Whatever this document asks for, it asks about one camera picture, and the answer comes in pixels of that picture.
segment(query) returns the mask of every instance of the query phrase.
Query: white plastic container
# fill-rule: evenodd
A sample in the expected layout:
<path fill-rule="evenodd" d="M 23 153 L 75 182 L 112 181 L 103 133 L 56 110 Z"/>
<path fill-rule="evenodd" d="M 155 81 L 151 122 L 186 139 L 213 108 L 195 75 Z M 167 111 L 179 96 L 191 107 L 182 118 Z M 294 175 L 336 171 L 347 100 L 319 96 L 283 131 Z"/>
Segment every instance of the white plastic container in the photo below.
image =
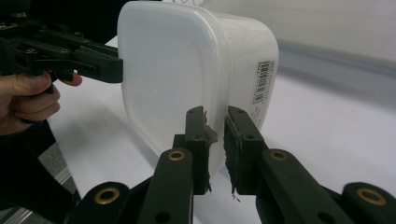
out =
<path fill-rule="evenodd" d="M 224 164 L 227 106 L 246 110 L 262 126 L 274 87 L 278 48 L 261 22 L 200 7 L 127 3 L 119 17 L 124 60 L 122 95 L 131 126 L 157 153 L 184 133 L 186 112 L 202 105 L 219 135 L 209 173 Z"/>

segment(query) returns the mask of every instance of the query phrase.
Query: white table surface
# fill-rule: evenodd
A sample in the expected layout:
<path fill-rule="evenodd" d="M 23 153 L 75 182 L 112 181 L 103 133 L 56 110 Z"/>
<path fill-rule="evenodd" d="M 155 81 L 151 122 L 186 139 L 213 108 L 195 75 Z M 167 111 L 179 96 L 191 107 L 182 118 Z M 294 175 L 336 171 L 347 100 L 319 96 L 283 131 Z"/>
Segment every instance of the white table surface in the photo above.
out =
<path fill-rule="evenodd" d="M 262 129 L 269 147 L 293 153 L 330 189 L 363 181 L 396 195 L 396 76 L 292 49 L 280 51 L 280 62 Z M 81 196 L 153 174 L 158 157 L 129 128 L 120 84 L 85 78 L 77 88 L 57 87 L 62 109 L 50 127 Z M 228 178 L 221 169 L 213 192 L 194 197 L 194 223 L 260 223 L 254 197 L 233 200 Z"/>

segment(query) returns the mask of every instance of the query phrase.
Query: black metal bracket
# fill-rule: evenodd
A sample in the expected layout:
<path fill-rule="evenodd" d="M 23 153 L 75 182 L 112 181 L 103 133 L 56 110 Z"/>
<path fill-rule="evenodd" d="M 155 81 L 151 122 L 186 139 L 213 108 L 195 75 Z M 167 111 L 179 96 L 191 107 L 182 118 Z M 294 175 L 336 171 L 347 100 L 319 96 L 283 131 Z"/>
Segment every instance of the black metal bracket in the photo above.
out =
<path fill-rule="evenodd" d="M 366 183 L 323 188 L 288 151 L 269 149 L 248 114 L 229 107 L 226 166 L 233 191 L 256 195 L 262 223 L 396 223 L 396 200 Z"/>
<path fill-rule="evenodd" d="M 94 43 L 63 25 L 33 19 L 0 21 L 0 71 L 39 76 L 43 70 L 70 80 L 75 70 L 106 83 L 122 82 L 122 59 L 113 47 Z"/>
<path fill-rule="evenodd" d="M 396 200 L 384 190 L 352 183 L 342 195 L 322 187 L 289 152 L 269 149 L 248 114 L 229 106 L 224 148 L 232 192 L 256 195 L 262 223 L 396 223 Z M 133 189 L 105 183 L 92 189 L 66 223 L 192 223 L 192 197 L 208 185 L 209 131 L 201 106 L 187 112 L 153 177 Z"/>

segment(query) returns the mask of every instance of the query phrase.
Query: barcode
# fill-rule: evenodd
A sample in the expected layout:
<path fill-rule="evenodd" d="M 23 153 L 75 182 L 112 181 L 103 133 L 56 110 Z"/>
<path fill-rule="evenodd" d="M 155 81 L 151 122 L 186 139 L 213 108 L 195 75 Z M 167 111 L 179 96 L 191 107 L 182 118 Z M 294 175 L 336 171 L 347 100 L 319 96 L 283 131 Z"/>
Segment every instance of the barcode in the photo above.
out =
<path fill-rule="evenodd" d="M 268 89 L 270 87 L 270 72 L 272 70 L 273 62 L 260 62 L 257 68 L 257 82 L 256 90 L 254 92 L 253 104 L 262 102 L 268 94 Z"/>

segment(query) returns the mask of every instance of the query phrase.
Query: finger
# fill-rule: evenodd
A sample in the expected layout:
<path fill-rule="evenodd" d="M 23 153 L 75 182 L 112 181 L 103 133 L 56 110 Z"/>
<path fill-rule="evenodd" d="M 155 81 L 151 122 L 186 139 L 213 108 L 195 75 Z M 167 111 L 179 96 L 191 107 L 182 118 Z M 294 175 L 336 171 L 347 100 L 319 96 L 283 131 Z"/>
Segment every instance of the finger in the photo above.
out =
<path fill-rule="evenodd" d="M 53 86 L 53 94 L 46 92 L 39 93 L 35 96 L 16 96 L 12 98 L 9 108 L 20 113 L 35 113 L 50 105 L 55 104 L 61 98 L 58 89 Z"/>
<path fill-rule="evenodd" d="M 82 76 L 80 76 L 77 73 L 74 73 L 72 81 L 66 81 L 66 80 L 61 80 L 61 81 L 62 83 L 67 84 L 69 86 L 79 86 L 82 82 Z"/>
<path fill-rule="evenodd" d="M 55 114 L 61 109 L 58 102 L 40 110 L 35 113 L 22 113 L 20 111 L 15 112 L 15 117 L 19 119 L 28 119 L 31 121 L 41 121 L 49 118 L 51 115 Z"/>
<path fill-rule="evenodd" d="M 0 135 L 8 135 L 26 130 L 30 124 L 22 123 L 20 119 L 9 113 L 0 122 Z"/>
<path fill-rule="evenodd" d="M 18 74 L 0 77 L 0 96 L 35 95 L 51 85 L 50 75 L 41 76 Z"/>

